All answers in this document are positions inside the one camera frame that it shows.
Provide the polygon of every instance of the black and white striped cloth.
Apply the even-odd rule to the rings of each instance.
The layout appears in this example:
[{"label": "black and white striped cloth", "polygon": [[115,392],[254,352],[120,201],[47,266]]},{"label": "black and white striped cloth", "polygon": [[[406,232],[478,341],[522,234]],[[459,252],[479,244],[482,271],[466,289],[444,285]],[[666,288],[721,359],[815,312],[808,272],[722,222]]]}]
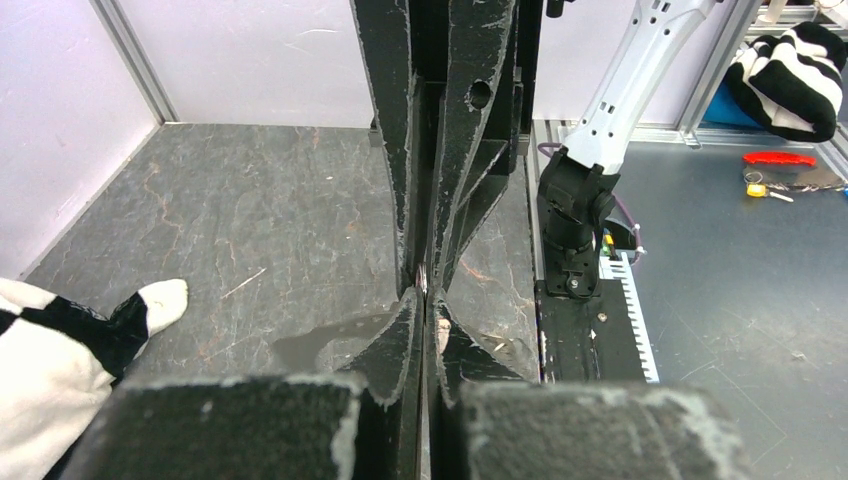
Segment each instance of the black and white striped cloth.
[{"label": "black and white striped cloth", "polygon": [[800,142],[836,132],[846,49],[821,25],[804,22],[780,38],[764,35],[741,52],[724,81],[733,99],[767,131]]}]

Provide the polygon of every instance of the red handle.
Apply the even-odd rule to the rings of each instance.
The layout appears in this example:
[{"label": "red handle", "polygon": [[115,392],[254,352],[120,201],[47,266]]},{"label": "red handle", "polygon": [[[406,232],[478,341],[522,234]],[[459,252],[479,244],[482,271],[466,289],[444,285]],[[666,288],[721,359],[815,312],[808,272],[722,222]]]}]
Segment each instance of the red handle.
[{"label": "red handle", "polygon": [[772,165],[816,165],[816,158],[789,152],[751,152],[742,156],[746,163],[769,163]]}]

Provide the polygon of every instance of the white wall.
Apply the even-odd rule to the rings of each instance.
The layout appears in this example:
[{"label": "white wall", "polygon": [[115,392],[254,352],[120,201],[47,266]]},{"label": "white wall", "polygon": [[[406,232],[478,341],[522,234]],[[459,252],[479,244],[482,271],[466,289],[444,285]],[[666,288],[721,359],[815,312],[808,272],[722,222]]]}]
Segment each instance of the white wall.
[{"label": "white wall", "polygon": [[24,273],[154,127],[88,2],[0,2],[0,276]]},{"label": "white wall", "polygon": [[183,122],[367,127],[349,0],[120,0]]},{"label": "white wall", "polygon": [[[677,54],[642,123],[676,125],[716,38],[736,2],[717,4]],[[542,20],[533,116],[576,120],[583,115],[615,55],[635,0],[566,3],[561,18]]]}]

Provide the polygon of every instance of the blue fabric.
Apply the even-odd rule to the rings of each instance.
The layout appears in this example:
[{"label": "blue fabric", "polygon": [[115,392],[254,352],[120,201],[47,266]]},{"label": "blue fabric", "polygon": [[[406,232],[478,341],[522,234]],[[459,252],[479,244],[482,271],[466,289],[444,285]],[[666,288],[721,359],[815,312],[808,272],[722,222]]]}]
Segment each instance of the blue fabric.
[{"label": "blue fabric", "polygon": [[745,115],[745,112],[736,105],[736,102],[733,101],[733,97],[730,95],[730,89],[724,82],[718,87],[712,102],[710,102],[710,106],[707,107],[707,112],[704,114],[704,121],[738,125],[741,127],[755,127],[760,130],[763,128],[751,117]]}]

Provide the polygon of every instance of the yellow key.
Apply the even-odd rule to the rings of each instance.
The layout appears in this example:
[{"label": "yellow key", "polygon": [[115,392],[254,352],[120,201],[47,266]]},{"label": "yellow key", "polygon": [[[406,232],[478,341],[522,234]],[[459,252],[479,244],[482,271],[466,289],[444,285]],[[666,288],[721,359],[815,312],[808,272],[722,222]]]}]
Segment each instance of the yellow key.
[{"label": "yellow key", "polygon": [[762,183],[749,183],[746,193],[749,197],[774,197],[789,203],[795,201],[794,199],[789,198],[786,195],[770,192]]}]

